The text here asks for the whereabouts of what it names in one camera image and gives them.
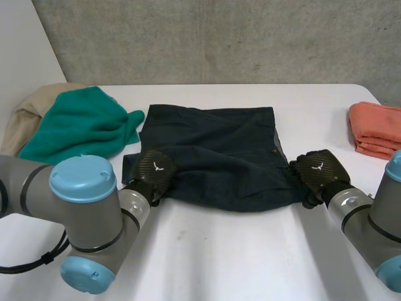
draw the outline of folded orange towel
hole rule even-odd
[[[357,152],[389,160],[401,149],[401,108],[360,102],[349,116]]]

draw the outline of fabric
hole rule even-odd
[[[282,153],[272,108],[151,105],[140,138],[143,151],[157,149],[177,165],[167,197],[238,212],[265,211],[305,198]],[[125,184],[137,157],[124,157]]]
[[[360,102],[349,118],[357,152],[389,160],[401,149],[401,108]]]
[[[85,88],[80,83],[55,83],[43,86],[28,96],[12,113],[7,124],[0,152],[18,156],[24,145],[39,128],[42,118],[65,91]]]
[[[145,114],[127,113],[99,87],[61,93],[20,157],[57,164],[80,155],[110,157],[139,141]]]

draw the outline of green towel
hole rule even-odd
[[[127,113],[99,87],[63,92],[20,158],[55,165],[80,155],[110,157],[139,141],[142,111]]]

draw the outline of dark green shorts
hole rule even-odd
[[[178,167],[167,197],[228,211],[260,212],[302,202],[275,129],[273,108],[198,110],[151,105],[139,134]],[[137,154],[123,160],[123,183]]]

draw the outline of light blue joint cap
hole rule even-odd
[[[386,174],[393,180],[401,182],[401,150],[395,152],[387,163]]]
[[[115,279],[115,274],[109,268],[78,256],[66,257],[60,273],[69,286],[94,295],[106,292]]]
[[[57,164],[49,178],[51,190],[71,203],[100,201],[116,189],[117,179],[108,160],[98,156],[72,157]]]
[[[383,262],[375,274],[390,290],[401,293],[401,255]]]

